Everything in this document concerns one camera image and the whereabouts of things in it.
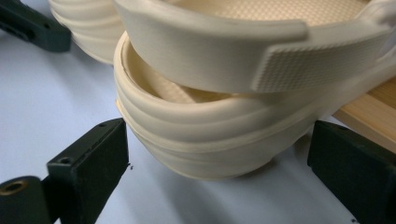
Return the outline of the beige foam clog shoe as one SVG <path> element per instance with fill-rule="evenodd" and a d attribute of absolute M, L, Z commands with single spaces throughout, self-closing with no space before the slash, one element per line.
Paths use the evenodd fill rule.
<path fill-rule="evenodd" d="M 254 171 L 396 74 L 396 0 L 114 0 L 117 106 L 172 171 Z"/>
<path fill-rule="evenodd" d="M 48 0 L 54 18 L 72 33 L 74 42 L 101 63 L 113 55 L 125 29 L 113 0 Z"/>

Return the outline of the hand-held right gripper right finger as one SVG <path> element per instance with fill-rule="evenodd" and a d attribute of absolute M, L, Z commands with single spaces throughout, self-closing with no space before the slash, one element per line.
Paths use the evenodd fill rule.
<path fill-rule="evenodd" d="M 360 224 L 396 224 L 396 154 L 327 121 L 314 125 L 307 165 Z"/>

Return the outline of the light wooden board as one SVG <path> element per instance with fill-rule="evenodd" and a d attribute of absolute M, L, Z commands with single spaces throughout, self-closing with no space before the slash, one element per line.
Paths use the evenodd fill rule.
<path fill-rule="evenodd" d="M 396 77 L 342 106 L 333 116 L 396 154 Z"/>

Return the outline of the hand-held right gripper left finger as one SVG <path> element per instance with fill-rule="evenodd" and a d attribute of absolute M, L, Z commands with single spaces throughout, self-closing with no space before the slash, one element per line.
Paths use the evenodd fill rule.
<path fill-rule="evenodd" d="M 128 165 L 124 120 L 94 126 L 47 163 L 43 185 L 50 219 L 94 224 Z"/>

